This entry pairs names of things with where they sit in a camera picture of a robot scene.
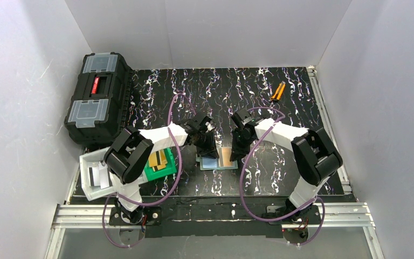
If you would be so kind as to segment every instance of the white enclosure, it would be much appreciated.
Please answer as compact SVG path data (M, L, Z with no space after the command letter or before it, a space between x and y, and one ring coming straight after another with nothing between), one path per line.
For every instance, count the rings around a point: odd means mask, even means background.
M353 0L318 72L383 253L414 258L414 1Z
M0 258L42 258L80 147L63 120L91 49L64 1L0 1Z
M310 66L387 258L414 257L414 1L0 1L0 258L42 258L80 147L83 56L134 69Z
M92 51L134 69L316 65L350 1L66 0Z

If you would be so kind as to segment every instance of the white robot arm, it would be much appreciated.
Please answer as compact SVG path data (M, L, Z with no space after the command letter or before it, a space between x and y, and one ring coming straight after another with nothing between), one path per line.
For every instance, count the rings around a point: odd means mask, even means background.
M326 181L342 166L341 156L322 127L307 129L275 123L273 119L254 117L247 110L237 111L232 120L237 128L232 132L231 161L245 157L250 152L250 144L260 139L274 124L264 140L294 153L301 176L286 201L287 213L316 197Z
M104 156L112 175L112 184L119 195L121 210L128 217L139 207L120 196L141 203L139 193L139 177L141 176L151 153L175 146L168 129L175 137L178 146L193 144L197 154L210 158L218 158L211 118L197 114L192 119L179 123L171 123L167 127L137 130L126 127L115 139Z

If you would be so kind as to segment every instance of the toolbox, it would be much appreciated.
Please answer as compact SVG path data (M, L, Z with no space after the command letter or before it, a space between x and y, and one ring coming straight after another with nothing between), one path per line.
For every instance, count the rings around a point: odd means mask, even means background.
M64 125L71 139L88 148L110 146L129 117L132 69L115 52L83 58Z

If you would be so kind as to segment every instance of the metal frame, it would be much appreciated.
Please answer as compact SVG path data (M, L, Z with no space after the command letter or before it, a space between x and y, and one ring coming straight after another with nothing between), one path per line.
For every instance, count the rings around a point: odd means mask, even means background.
M321 119L323 125L334 145L337 147L333 130L330 124L329 116L326 112L325 103L320 90L320 85L316 78L315 67L310 66L307 68L310 83L315 94L316 103L320 110ZM348 180L347 172L342 166L339 170L339 176L341 178L342 187L346 194L351 193L350 182ZM66 205L59 205L56 214L54 216L53 225L50 234L49 247L45 258L58 258L61 245L64 239L64 233L67 228L102 228L102 212L103 205L71 205L70 200L77 184L79 170L75 173L75 177L71 183L68 197L66 198ZM316 203L319 206L320 212L322 211L321 204ZM108 205L106 209L105 220L108 223L110 211L112 205ZM295 225L281 225L282 228L294 228ZM310 224L310 228L316 228L318 225ZM364 236L367 240L370 253L373 259L384 258L380 244L378 243L377 235L375 234L375 223L372 219L369 207L367 203L326 203L326 215L323 227L362 227L364 230ZM109 226L106 224L106 228L140 228L140 226Z
M323 126L325 127L326 132L329 137L332 139L334 146L337 148L337 142L334 137L333 128L331 127L331 121L329 120L328 112L325 107L325 100L323 94L321 93L320 84L316 78L316 70L314 66L309 66L307 68L308 77L310 79L310 84L312 85L313 93L315 94L316 104L318 105L318 110L320 111L321 120L323 121ZM342 188L345 194L351 193L350 181L348 180L347 171L345 167L342 166L337 170L339 173L340 181L342 182Z

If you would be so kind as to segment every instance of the purple cable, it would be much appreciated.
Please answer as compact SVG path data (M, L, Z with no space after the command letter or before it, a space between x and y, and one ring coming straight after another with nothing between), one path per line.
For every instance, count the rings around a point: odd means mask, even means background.
M170 103L170 107L169 107L169 115L167 116L167 125L169 126L169 124L171 123L171 116L172 116L172 109L174 107L174 103L175 100L177 99L178 96L183 96L188 103L190 104L190 107L193 111L194 114L196 114L196 111L194 110L194 107L192 105L192 103L190 102L190 100L188 99L188 97L186 97L185 95L183 95L183 93L178 93L176 95L174 95L174 97L172 98L172 102ZM152 207L152 206L156 206L161 204L163 201L167 200L167 198L169 198L170 195L172 195L172 193L175 191L175 189L177 188L178 182L180 180L180 176L182 176L182 153L180 151L180 147L178 146L177 140L175 139L174 135L172 134L172 132L170 131L169 128L167 128L169 131L169 135L172 138L172 141L175 144L175 148L177 149L177 154L178 154L178 173L177 173L177 178L175 179L174 185L172 186L172 188L170 189L170 191L161 199L155 201L155 202L150 202L150 203L142 203L142 202L137 202L137 201L133 201L129 198L127 198L126 196L123 196L121 194L118 194L117 196L122 198L123 200L139 205L139 206L144 206L144 207Z
M311 238L309 238L307 241L305 241L305 242L302 242L302 243L297 243L297 244L293 244L293 243L291 243L292 245L294 245L294 246L303 246L303 245L305 245L305 244L308 244L309 242L311 242L312 240L314 240L315 239L315 237L318 235L318 233L320 232L320 230L321 230L321 226L323 225L323 223L325 222L325 215L326 215L326 212L325 212L325 202L320 198L320 197L317 197L316 198L317 200L319 200L320 202L321 202L321 206L323 207L323 215L321 216L321 221L320 221L320 224L318 225L318 228L316 229L316 231L315 231L315 234L313 234L313 236L311 237ZM276 242L276 243L281 243L281 244L290 244L290 243L285 243L285 242L280 242L280 241L277 241L277 240L274 240L274 239L267 239L267 240L269 240L269 241L272 241L272 242Z
M193 113L196 114L196 111L194 110L194 107L193 107L192 103L190 102L190 100L183 93L178 93L178 94L176 94L172 98L172 102L170 103L169 115L167 117L167 125L168 126L171 123L172 109L174 107L175 100L177 99L178 96L183 96L188 101L188 103L189 103L189 105L190 105ZM151 203L142 203L142 202L133 201L133 200L131 200L131 199L129 199L129 198L121 195L121 194L117 194L118 197L124 199L127 202L130 202L130 203L133 203L133 204L136 204L136 205L139 205L139 206L151 207L151 206L159 205L161 202L165 201L174 192L175 188L177 188L178 182L180 180L180 176L182 175L182 153L180 151L180 147L178 146L177 140L175 139L174 135L172 134L172 132L170 131L169 128L168 128L168 131L169 131L170 137L172 138L172 141L175 144L175 148L177 149L177 155L178 155L178 173L177 173L177 178L175 179L174 185L172 186L172 188L170 189L170 191L163 198L161 198L161 199L159 199L159 200L157 200L155 202L151 202ZM119 247L119 248L131 248L131 247L139 244L142 241L142 239L140 239L139 241L137 241L134 244L130 244L130 245L127 245L127 246L126 245L122 245L122 244L118 244L118 243L114 242L110 238L110 236L108 235L108 232L106 230L106 227L105 227L105 214L106 214L107 204L108 204L108 201L110 200L110 197L112 197L114 194L115 193L112 193L109 196L107 196L106 203L104 205L104 210L102 211L102 229L104 230L104 233L106 234L106 237L109 240L109 242L111 244L113 244L114 246Z
M281 111L279 111L279 110L277 110L277 109L274 109L274 108L269 108L269 107L254 107L254 108L251 108L251 109L248 109L248 112L251 112L251 111L253 111L253 110L257 110L257 109L268 109L268 110L271 110L271 111L275 111L275 112L277 112L277 113L280 113L282 116L281 117L279 117L279 118L277 118L277 120L275 120L275 123L276 122L279 122L280 120L282 120L284 117L285 117L285 115L281 112ZM245 161L244 161L244 165L242 166L242 170L241 170L241 172L240 172L240 180L239 180L239 193L240 193L240 200L242 201L242 206L244 206L244 208L245 208L245 211L247 211L247 213L252 217L252 218L254 218L254 219L256 219L256 220L259 220L259 221L264 221L264 222L274 222L274 221L280 221L280 220L284 220L284 219L286 219L286 218L288 218L288 217L290 217L290 216L292 216L292 215L294 215L294 214L296 214L298 211L300 211L301 209L303 209L303 208L305 208L305 207L307 207L308 205L310 205L311 203L313 203L316 199L320 199L321 200L321 198L313 198L313 199L310 199L310 200L308 200L307 202L305 202L304 204L302 204L299 208L297 208L296 210L294 210L294 211L292 211L292 212L290 212L290 213L288 213L288 214L286 214L286 215L283 215L283 216L281 216L281 217L276 217L276 218L274 218L274 219L265 219L265 218L262 218L262 217L258 217L258 216L256 216L256 215L254 215L251 211L250 211L250 209L248 208L248 206L247 206L247 204L245 203L245 192L244 192L244 184L243 184L243 182L244 182L244 175L245 175L245 169L246 169L246 166L247 166L247 164L248 164L248 162L249 162L249 159L250 159L250 157L253 155L253 152L255 151L255 149L259 146L259 144L261 144L262 143L262 141L266 138L266 136L272 131L272 129L274 129L274 125L272 125L264 134L263 134L263 136L254 144L254 146L253 146L253 148L250 150L250 152L249 152L249 154L247 155L247 157L245 158ZM307 240L306 242L304 242L303 244L306 244L306 243L308 243L308 242L310 242L311 240L313 240L313 238L318 234L318 232L320 231L320 229L321 229L321 225L323 224L323 221L325 220L325 215L324 215L324 210L323 210L323 216L322 216L322 220L321 220L321 223L320 223L320 226L319 226L319 229L317 229L317 231L316 231L316 233L315 233L315 235L312 237L312 238L310 238L309 240Z
M116 247L119 247L119 248L131 248L131 247L133 247L133 246L136 246L136 245L138 245L142 240L143 240L143 238L142 239L140 239L140 240L138 240L137 242L135 242L134 244L128 244L128 245L125 245L125 244L118 244L118 243L116 243L115 241L113 241L112 240L112 238L108 235L108 232L107 232L107 229L106 229L106 224L105 224L105 216L106 216L106 209L107 209L107 204L108 204L108 201L110 200L110 197L112 197L114 195L114 193L112 193L112 194L110 194L110 195L108 195L107 196L107 199L106 199L106 204L104 205L104 210L102 211L102 229L104 230L104 234L106 234L106 237L107 237L107 239L109 240L109 242L112 244L112 245L114 245L114 246L116 246Z

